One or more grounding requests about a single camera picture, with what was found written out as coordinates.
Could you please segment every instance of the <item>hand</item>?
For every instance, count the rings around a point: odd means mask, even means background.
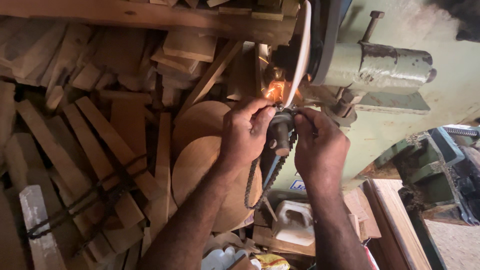
[[[295,127],[299,136],[295,167],[307,189],[338,194],[350,140],[325,113],[310,108],[300,109]]]
[[[219,160],[243,169],[260,156],[266,141],[268,124],[275,115],[273,102],[248,97],[223,117]],[[260,111],[255,119],[252,116]]]

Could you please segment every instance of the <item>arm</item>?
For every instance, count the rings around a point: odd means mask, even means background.
[[[198,187],[168,221],[140,261],[138,269],[197,269],[202,251],[227,191],[241,169],[264,147],[275,114],[266,99],[239,102],[224,117],[220,155]],[[261,110],[255,120],[252,115]]]
[[[295,167],[305,182],[313,210],[317,264],[325,269],[370,270],[340,190],[350,141],[323,112],[300,112],[295,116],[299,136]]]

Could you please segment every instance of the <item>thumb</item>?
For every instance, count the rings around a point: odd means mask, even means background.
[[[267,134],[268,124],[272,120],[273,116],[275,115],[275,109],[273,107],[267,107],[260,111],[257,115],[257,119],[253,124],[252,133],[254,135],[264,135]]]
[[[295,115],[295,130],[299,136],[297,147],[308,148],[313,144],[312,124],[305,116]]]

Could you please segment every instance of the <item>dirt floor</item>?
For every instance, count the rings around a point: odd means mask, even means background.
[[[448,270],[480,268],[480,226],[467,227],[425,220]]]

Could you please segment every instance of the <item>circular wood piece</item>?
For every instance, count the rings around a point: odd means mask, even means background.
[[[202,137],[188,144],[180,153],[172,174],[173,195],[179,205],[185,201],[212,167],[220,153],[221,141],[222,139],[217,136]],[[249,172],[250,166],[241,170],[235,179],[227,198],[220,207],[213,232],[228,232],[253,213],[253,210],[246,209],[244,205]],[[261,193],[262,173],[260,166],[257,165],[250,192],[250,206],[258,201]]]
[[[178,120],[172,135],[172,153],[178,157],[194,140],[222,135],[223,116],[230,107],[218,101],[204,101],[193,105]]]

